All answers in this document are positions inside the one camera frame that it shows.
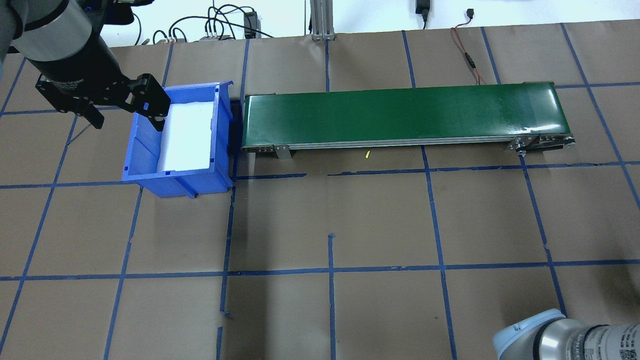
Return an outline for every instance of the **green conveyor belt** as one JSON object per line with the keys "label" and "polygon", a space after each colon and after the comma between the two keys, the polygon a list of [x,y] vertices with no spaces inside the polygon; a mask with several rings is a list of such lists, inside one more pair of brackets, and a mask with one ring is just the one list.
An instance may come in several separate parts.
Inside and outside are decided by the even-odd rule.
{"label": "green conveyor belt", "polygon": [[496,142],[569,133],[553,83],[253,95],[246,99],[243,149]]}

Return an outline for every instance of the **black cable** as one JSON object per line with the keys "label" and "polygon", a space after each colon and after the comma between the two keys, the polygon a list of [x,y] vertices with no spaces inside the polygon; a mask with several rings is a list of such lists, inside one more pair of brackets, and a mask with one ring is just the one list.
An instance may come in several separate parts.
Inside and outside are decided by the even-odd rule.
{"label": "black cable", "polygon": [[132,13],[132,14],[138,20],[138,38],[136,39],[136,43],[133,44],[133,46],[136,46],[138,45],[138,42],[140,41],[140,37],[142,36],[142,22],[140,22],[140,18],[136,15],[136,13]]}
{"label": "black cable", "polygon": [[[233,10],[228,11],[228,12],[226,12],[226,13],[225,13],[225,12],[222,12],[222,9],[223,9],[223,8],[226,8],[226,7],[231,7],[231,8],[233,8]],[[249,25],[251,25],[251,20],[249,19],[249,15],[247,15],[247,14],[246,14],[246,11],[244,11],[244,10],[242,9],[242,8],[245,8],[245,7],[250,8],[250,6],[240,6],[240,7],[238,7],[238,6],[236,6],[236,5],[232,5],[232,4],[224,4],[223,6],[221,6],[221,7],[219,7],[219,8],[218,8],[218,11],[222,14],[222,16],[224,16],[224,17],[225,17],[225,20],[226,20],[226,21],[229,21],[229,19],[227,19],[226,14],[228,14],[228,13],[232,13],[232,12],[234,12],[234,11],[236,11],[236,10],[239,10],[239,11],[240,11],[240,12],[242,12],[242,14],[243,14],[243,21],[246,19],[246,20],[247,20],[247,22],[249,23]],[[233,28],[231,28],[231,26],[229,26],[229,28],[231,29],[231,34],[233,34],[233,33],[234,33]]]}
{"label": "black cable", "polygon": [[154,33],[154,36],[151,38],[154,41],[154,44],[156,43],[156,35],[160,33],[162,34],[162,36],[164,36],[165,39],[167,39],[168,37],[166,36],[166,33],[164,33],[164,31],[162,30],[156,30],[156,32]]}
{"label": "black cable", "polygon": [[[185,16],[185,17],[180,18],[180,19],[176,20],[175,22],[173,22],[173,24],[171,24],[171,26],[169,27],[169,30],[173,29],[173,27],[174,27],[178,22],[183,21],[183,20],[187,20],[187,19],[207,19],[207,20],[211,19],[211,20],[214,20],[214,19],[212,19],[212,18],[210,18],[210,17],[206,17],[206,16],[198,16],[198,15]],[[229,24],[229,25],[237,26],[238,28],[243,28],[243,29],[247,29],[247,30],[252,30],[252,31],[254,31],[254,32],[258,33],[258,34],[262,34],[262,35],[264,35],[264,36],[266,36],[266,37],[273,38],[271,35],[269,35],[269,34],[267,34],[267,33],[264,33],[264,32],[262,32],[262,31],[260,31],[260,30],[256,30],[256,29],[253,29],[253,28],[248,28],[248,27],[246,27],[246,26],[242,26],[242,25],[234,24],[233,22],[224,21],[224,20],[220,20],[220,19],[215,19],[215,21],[222,22],[222,23],[224,23],[224,24]]]}
{"label": "black cable", "polygon": [[[223,6],[221,6],[220,8],[215,8],[215,7],[213,7],[213,6],[209,7],[209,9],[207,9],[207,16],[208,16],[208,17],[211,17],[211,9],[213,9],[213,10],[216,10],[216,13],[213,15],[213,19],[217,19],[217,18],[218,18],[218,14],[220,13],[220,14],[222,14],[222,16],[225,18],[225,20],[228,22],[228,21],[229,21],[229,19],[227,18],[227,15],[225,15],[225,14],[221,11],[221,10],[222,10],[222,8],[223,8],[224,6],[226,6],[226,5],[223,5]],[[209,20],[207,20],[207,22],[209,23],[209,30],[211,30],[211,23],[209,22]],[[214,29],[214,31],[216,30],[216,22],[215,22],[215,21],[213,22],[213,29]],[[236,38],[236,33],[234,33],[234,29],[233,29],[231,26],[229,26],[229,29],[231,30],[231,37],[232,37],[232,38]],[[223,33],[223,34],[225,33],[225,26],[224,26],[224,24],[222,25],[222,33]]]}
{"label": "black cable", "polygon": [[182,37],[184,38],[184,42],[187,42],[187,35],[184,33],[184,31],[180,28],[173,28],[173,37],[175,38],[175,41],[178,41],[178,37],[175,36],[175,31],[180,31],[182,33]]}

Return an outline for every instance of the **blue tape line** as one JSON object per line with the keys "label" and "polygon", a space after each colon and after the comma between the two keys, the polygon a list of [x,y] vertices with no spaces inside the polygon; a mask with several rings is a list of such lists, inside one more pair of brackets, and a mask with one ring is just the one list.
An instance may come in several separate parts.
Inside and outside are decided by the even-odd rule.
{"label": "blue tape line", "polygon": [[612,161],[610,163],[539,164],[539,165],[527,165],[527,168],[611,167],[611,166],[620,166],[620,162]]}
{"label": "blue tape line", "polygon": [[72,142],[74,142],[75,139],[78,138],[78,136],[82,135],[82,133],[84,133],[89,127],[91,126],[91,123],[87,124],[84,129],[80,130],[80,132],[78,133],[78,135],[75,135],[73,137],[73,139],[69,140],[69,142],[67,143],[67,146],[69,146]]}
{"label": "blue tape line", "polygon": [[169,55],[166,57],[166,65],[164,66],[164,76],[162,78],[162,86],[166,86],[166,78],[169,76],[169,65],[171,65],[171,55],[173,54],[173,43],[169,45]]}
{"label": "blue tape line", "polygon": [[635,83],[604,83],[604,84],[589,84],[592,88],[613,87],[613,86],[637,86],[640,82]]}
{"label": "blue tape line", "polygon": [[55,110],[55,109],[24,110],[24,111],[7,111],[7,112],[4,112],[3,115],[46,114],[46,113],[57,113],[57,112],[58,110]]}
{"label": "blue tape line", "polygon": [[302,268],[287,270],[241,270],[229,271],[229,276],[273,276],[273,275],[299,275],[299,274],[323,274],[330,272],[327,268]]}
{"label": "blue tape line", "polygon": [[495,82],[498,84],[502,84],[502,81],[500,80],[500,74],[498,74],[498,68],[495,66],[495,60],[493,59],[491,45],[489,45],[489,38],[486,36],[486,31],[484,30],[484,26],[480,27],[480,31],[482,31],[482,38],[484,39],[486,52],[489,54],[489,61],[491,61],[491,68],[493,68],[493,75],[495,76]]}
{"label": "blue tape line", "polygon": [[278,174],[278,175],[250,175],[237,176],[236,180],[262,180],[262,179],[290,179],[292,177],[305,177],[306,173],[300,174]]}
{"label": "blue tape line", "polygon": [[[227,222],[227,243],[225,245],[225,263],[223,265],[223,271],[226,274],[229,271],[229,257],[231,255],[231,234],[234,227],[234,210],[236,203],[236,187],[231,187],[231,201],[229,203],[229,220]],[[227,303],[227,282],[228,276],[222,277],[222,288],[220,290],[220,311],[225,312],[225,306]]]}
{"label": "blue tape line", "polygon": [[446,265],[447,270],[475,270],[475,269],[508,269],[508,268],[543,268],[548,263],[496,263],[496,264],[460,264]]}
{"label": "blue tape line", "polygon": [[118,279],[118,274],[83,274],[83,275],[29,275],[27,281],[35,280],[103,280]]}
{"label": "blue tape line", "polygon": [[524,174],[524,179],[527,183],[527,189],[529,191],[529,197],[531,198],[531,205],[533,206],[533,212],[536,215],[536,222],[538,223],[538,231],[540,232],[540,238],[542,239],[542,246],[545,249],[545,254],[547,255],[547,263],[549,265],[549,270],[551,271],[551,279],[554,282],[554,288],[556,289],[556,296],[558,299],[558,304],[560,305],[560,311],[562,311],[562,314],[566,315],[564,298],[562,296],[562,291],[560,290],[560,283],[558,282],[556,269],[554,267],[554,260],[551,256],[551,251],[548,248],[547,234],[545,233],[545,228],[542,225],[542,217],[540,216],[538,201],[536,201],[536,194],[533,192],[533,185],[531,185],[531,178],[529,177],[529,171],[527,170],[527,165],[522,156],[520,157],[520,163],[523,166],[522,172]]}
{"label": "blue tape line", "polygon": [[429,169],[429,172],[449,172],[460,170],[484,171],[484,170],[514,170],[522,168],[521,165],[496,165],[485,167],[440,167]]}
{"label": "blue tape line", "polygon": [[410,266],[356,266],[349,268],[333,268],[333,272],[392,272],[392,271],[427,271],[440,270],[440,265]]}
{"label": "blue tape line", "polygon": [[604,131],[607,133],[607,137],[609,138],[609,142],[611,143],[611,147],[613,148],[613,151],[616,154],[616,157],[618,158],[618,161],[621,163],[622,172],[624,173],[625,177],[627,178],[627,184],[629,185],[629,189],[631,190],[631,194],[633,195],[634,200],[636,201],[636,206],[637,206],[638,210],[640,210],[640,197],[638,196],[638,193],[636,191],[636,186],[634,185],[634,182],[631,179],[631,175],[629,174],[629,171],[627,170],[627,166],[625,165],[624,161],[622,160],[622,155],[620,154],[620,150],[618,150],[618,146],[616,145],[616,142],[613,139],[613,135],[609,131],[609,126],[607,125],[607,121],[604,119],[604,116],[602,115],[602,111],[600,110],[598,102],[596,101],[596,98],[593,95],[593,91],[591,89],[591,85],[589,84],[589,81],[587,80],[587,76],[584,73],[584,69],[582,68],[582,65],[580,64],[580,60],[578,59],[578,55],[575,52],[575,49],[573,48],[573,44],[571,43],[571,39],[569,38],[569,33],[567,32],[566,27],[564,26],[564,24],[560,24],[560,27],[562,28],[562,31],[563,31],[563,34],[564,34],[564,39],[566,40],[566,43],[569,45],[569,49],[571,50],[571,54],[573,55],[573,59],[575,60],[575,64],[578,66],[578,69],[580,70],[580,76],[582,76],[582,80],[584,81],[584,84],[587,86],[587,92],[589,93],[589,97],[591,98],[591,102],[593,103],[593,107],[596,109],[596,113],[598,114],[598,118],[600,119],[600,123],[602,123],[602,127],[604,128]]}
{"label": "blue tape line", "polygon": [[131,252],[131,242],[127,242],[127,249],[124,254],[124,260],[122,261],[122,269],[120,271],[120,280],[118,280],[118,289],[116,290],[116,299],[113,303],[113,310],[111,311],[111,321],[109,322],[109,332],[107,333],[107,343],[104,346],[103,360],[109,359],[109,351],[111,350],[111,340],[113,339],[113,329],[116,325],[116,316],[118,315],[118,307],[120,305],[120,296],[122,295],[122,286],[124,284],[125,274],[127,272],[127,263],[129,262],[129,253]]}
{"label": "blue tape line", "polygon": [[31,188],[51,188],[52,184],[22,184],[22,185],[0,185],[0,189],[31,189]]}
{"label": "blue tape line", "polygon": [[218,327],[218,336],[216,337],[216,360],[220,360],[222,353],[222,326]]}
{"label": "blue tape line", "polygon": [[406,53],[406,62],[409,65],[409,76],[411,77],[411,88],[415,88],[415,77],[413,76],[413,64],[411,63],[411,53],[409,52],[409,43],[406,41],[406,32],[402,30],[402,39],[404,41],[404,52]]}
{"label": "blue tape line", "polygon": [[107,186],[107,185],[133,185],[134,181],[88,181],[86,183],[60,183],[56,184],[57,188],[71,188],[75,186]]}
{"label": "blue tape line", "polygon": [[133,211],[133,219],[131,220],[131,230],[129,231],[129,241],[133,239],[133,234],[136,231],[136,224],[138,223],[138,213],[140,212],[140,204],[142,203],[142,190],[143,187],[140,187],[140,191],[138,192],[138,199],[136,200],[136,207]]}
{"label": "blue tape line", "polygon": [[242,65],[242,81],[240,83],[240,105],[244,105],[244,83],[246,82],[246,67],[247,60],[249,59],[249,42],[250,39],[246,39],[244,43],[244,59]]}
{"label": "blue tape line", "polygon": [[438,252],[438,266],[440,267],[440,282],[442,283],[442,296],[444,298],[444,311],[447,315],[447,328],[449,330],[449,346],[451,347],[451,357],[458,360],[458,352],[456,350],[456,340],[453,333],[453,320],[451,318],[451,306],[449,303],[449,290],[447,289],[447,274],[444,263],[444,255],[442,254],[442,243],[440,241],[440,228],[438,227],[438,215],[436,212],[436,204],[433,197],[433,185],[431,182],[431,171],[429,169],[429,160],[424,150],[424,145],[420,147],[422,151],[422,161],[424,162],[424,172],[427,176],[427,191],[429,193],[429,206],[431,208],[431,221],[433,222],[433,233],[436,238],[436,250]]}
{"label": "blue tape line", "polygon": [[[71,138],[74,133],[74,128],[76,127],[77,116],[74,117],[73,122],[71,123],[71,128],[69,129],[69,133],[67,135],[67,142]],[[27,256],[27,261],[24,264],[24,269],[22,271],[22,275],[20,277],[20,283],[18,283],[18,288],[15,292],[15,296],[13,298],[13,303],[11,305],[11,310],[9,311],[9,316],[4,325],[4,331],[2,334],[2,338],[0,338],[0,354],[4,349],[4,343],[6,341],[6,337],[9,334],[9,328],[11,327],[11,322],[13,320],[13,316],[15,314],[15,309],[18,306],[18,301],[20,300],[20,295],[22,294],[22,287],[24,286],[24,282],[27,278],[27,273],[29,272],[29,267],[31,266],[31,260],[33,260],[33,254],[36,251],[36,246],[38,245],[38,240],[40,239],[40,233],[42,233],[42,226],[44,225],[44,221],[47,218],[47,212],[49,210],[49,206],[51,205],[51,199],[53,198],[53,191],[56,189],[55,184],[58,182],[58,177],[60,176],[60,170],[62,170],[62,164],[65,161],[65,156],[67,155],[67,146],[62,150],[62,155],[60,156],[60,162],[58,163],[58,168],[56,169],[56,175],[53,179],[53,186],[49,190],[49,196],[47,197],[47,202],[45,203],[44,210],[42,211],[42,216],[40,217],[40,222],[38,223],[38,229],[36,230],[36,234],[33,237],[33,242],[31,243],[31,248],[29,250],[29,255]]]}
{"label": "blue tape line", "polygon": [[361,170],[345,171],[339,174],[328,174],[327,176],[352,176],[352,175],[380,175],[380,174],[415,174],[424,172],[421,168],[407,168],[400,170]]}
{"label": "blue tape line", "polygon": [[220,277],[224,276],[222,271],[203,272],[159,272],[144,274],[125,274],[126,279],[173,279],[176,277]]}
{"label": "blue tape line", "polygon": [[555,85],[556,89],[578,89],[578,88],[586,88],[587,86],[584,84],[578,85]]}
{"label": "blue tape line", "polygon": [[324,81],[326,92],[330,92],[331,81],[329,80],[329,40],[324,41]]}
{"label": "blue tape line", "polygon": [[329,234],[328,250],[329,250],[329,319],[330,319],[330,338],[331,338],[331,360],[335,360],[335,288],[333,285],[333,239],[335,234]]}
{"label": "blue tape line", "polygon": [[4,98],[4,103],[2,108],[0,109],[0,113],[5,114],[6,106],[9,104],[9,99],[11,99],[11,94],[13,94],[13,89],[15,89],[15,85],[18,83],[18,78],[20,77],[20,73],[22,72],[22,68],[24,67],[24,63],[27,61],[27,58],[23,58],[20,63],[20,67],[18,68],[18,72],[15,73],[15,78],[13,78],[13,83],[11,83],[11,87],[9,88],[9,92],[6,94]]}
{"label": "blue tape line", "polygon": [[0,189],[30,189],[30,188],[70,188],[74,186],[105,186],[105,185],[132,185],[133,181],[96,181],[87,183],[56,183],[56,184],[16,184],[0,185]]}
{"label": "blue tape line", "polygon": [[[573,267],[591,265],[640,265],[640,259],[610,259],[610,260],[575,260],[554,261],[554,266]],[[487,263],[487,264],[456,264],[445,265],[446,270],[477,270],[503,268],[541,268],[548,266],[544,263]],[[126,274],[126,279],[167,279],[183,277],[242,277],[242,276],[276,276],[300,274],[329,274],[333,273],[362,273],[362,272],[403,272],[403,271],[439,271],[440,265],[410,265],[410,266],[355,266],[333,268],[300,268],[283,270],[240,270],[240,271],[210,271],[210,272],[165,272]],[[100,280],[119,279],[119,274],[81,274],[81,275],[28,275],[26,281],[41,280]],[[0,281],[19,281],[20,276],[0,276]]]}
{"label": "blue tape line", "polygon": [[640,259],[617,259],[617,260],[578,260],[578,261],[555,261],[555,266],[589,266],[589,265],[636,265],[640,264]]}
{"label": "blue tape line", "polygon": [[116,299],[113,303],[113,310],[111,312],[111,321],[109,323],[109,332],[107,333],[107,343],[104,347],[103,360],[109,358],[109,351],[111,350],[111,340],[113,339],[113,329],[116,324],[116,317],[118,316],[118,307],[120,305],[120,296],[122,295],[122,286],[124,285],[125,275],[127,274],[127,264],[129,263],[129,255],[131,254],[131,239],[136,230],[136,224],[138,222],[138,212],[140,210],[140,203],[142,202],[142,186],[138,192],[138,198],[136,199],[136,206],[133,211],[133,217],[131,218],[131,230],[129,230],[129,239],[127,240],[127,248],[125,249],[124,259],[122,260],[122,268],[120,269],[120,276],[118,280],[118,289],[116,290]]}

